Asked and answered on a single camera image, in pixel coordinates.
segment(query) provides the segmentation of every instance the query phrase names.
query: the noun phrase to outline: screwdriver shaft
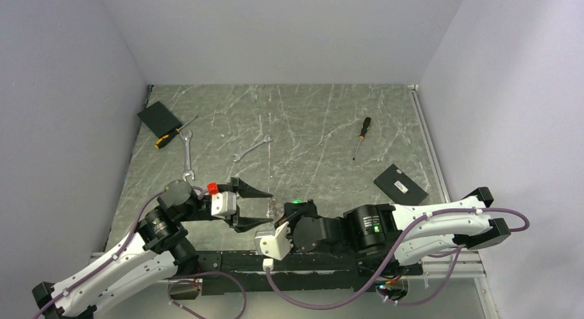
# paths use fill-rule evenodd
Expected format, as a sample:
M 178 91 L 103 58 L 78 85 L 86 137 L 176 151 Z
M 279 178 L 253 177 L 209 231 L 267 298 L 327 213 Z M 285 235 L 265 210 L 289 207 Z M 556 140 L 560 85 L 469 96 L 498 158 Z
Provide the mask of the screwdriver shaft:
M 185 128 L 185 126 L 187 126 L 188 124 L 190 124 L 192 121 L 194 121 L 195 119 L 197 119 L 198 115 L 195 116 L 195 118 L 191 119 L 190 121 L 187 121 L 186 123 L 184 123 L 182 126 L 180 126 L 180 128 L 178 129 L 178 131 L 180 132 L 183 128 Z
M 357 150 L 355 150 L 355 155 L 353 155 L 353 160 L 355 160 L 355 158 L 357 157 L 357 153 L 359 152 L 359 147 L 361 147 L 361 141 L 363 141 L 362 138 L 359 140 L 359 144 L 357 145 Z

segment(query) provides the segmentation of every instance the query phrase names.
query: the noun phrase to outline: red component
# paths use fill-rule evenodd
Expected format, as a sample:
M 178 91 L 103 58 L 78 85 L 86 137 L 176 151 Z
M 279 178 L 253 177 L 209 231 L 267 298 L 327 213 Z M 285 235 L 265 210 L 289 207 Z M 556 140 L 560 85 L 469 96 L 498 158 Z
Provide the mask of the red component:
M 219 192 L 219 187 L 217 187 L 216 183 L 208 184 L 207 189 L 209 190 L 209 195 L 215 195 Z

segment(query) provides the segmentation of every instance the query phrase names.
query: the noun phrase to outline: cable connector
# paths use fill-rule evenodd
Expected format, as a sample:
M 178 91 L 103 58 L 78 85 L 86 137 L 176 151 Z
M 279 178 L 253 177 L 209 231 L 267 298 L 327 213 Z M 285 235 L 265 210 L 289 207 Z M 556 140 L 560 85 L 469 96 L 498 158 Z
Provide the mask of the cable connector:
M 273 258 L 265 258 L 264 262 L 262 263 L 262 268 L 264 269 L 264 272 L 266 269 L 273 271 Z

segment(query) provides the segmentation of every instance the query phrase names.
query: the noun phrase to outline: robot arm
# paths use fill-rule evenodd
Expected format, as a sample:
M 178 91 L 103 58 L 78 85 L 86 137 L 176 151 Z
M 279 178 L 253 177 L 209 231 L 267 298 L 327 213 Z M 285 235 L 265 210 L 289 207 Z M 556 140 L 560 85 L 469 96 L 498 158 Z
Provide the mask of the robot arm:
M 395 252 L 394 266 L 405 267 L 447 248 L 480 249 L 503 242 L 510 235 L 504 219 L 492 219 L 480 210 L 491 202 L 488 188 L 482 187 L 453 203 L 362 205 L 337 218 L 319 216 L 311 200 L 286 203 L 275 233 L 256 234 L 256 251 L 278 260 L 290 251 L 350 254 L 359 266 L 375 269 L 401 232 L 426 214 L 429 218 L 412 230 Z M 478 211 L 431 216 L 432 212 L 453 207 Z
M 183 221 L 223 220 L 238 233 L 271 221 L 240 216 L 237 194 L 243 198 L 271 194 L 239 178 L 226 185 L 211 184 L 209 193 L 197 195 L 184 181 L 168 184 L 157 198 L 158 206 L 120 243 L 73 276 L 55 284 L 42 282 L 32 290 L 40 309 L 50 304 L 45 318 L 97 318 L 156 281 L 197 271 L 198 254 L 185 238 Z

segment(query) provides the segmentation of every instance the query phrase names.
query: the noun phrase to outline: black card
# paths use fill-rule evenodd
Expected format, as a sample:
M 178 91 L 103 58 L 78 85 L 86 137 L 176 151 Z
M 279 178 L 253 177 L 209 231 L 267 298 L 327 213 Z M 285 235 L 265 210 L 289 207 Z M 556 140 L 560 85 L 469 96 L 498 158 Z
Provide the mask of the black card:
M 392 164 L 373 181 L 396 204 L 418 205 L 427 196 L 409 176 Z
M 138 117 L 157 138 L 163 137 L 182 125 L 172 112 L 160 102 L 152 103 L 152 105 L 140 111 Z

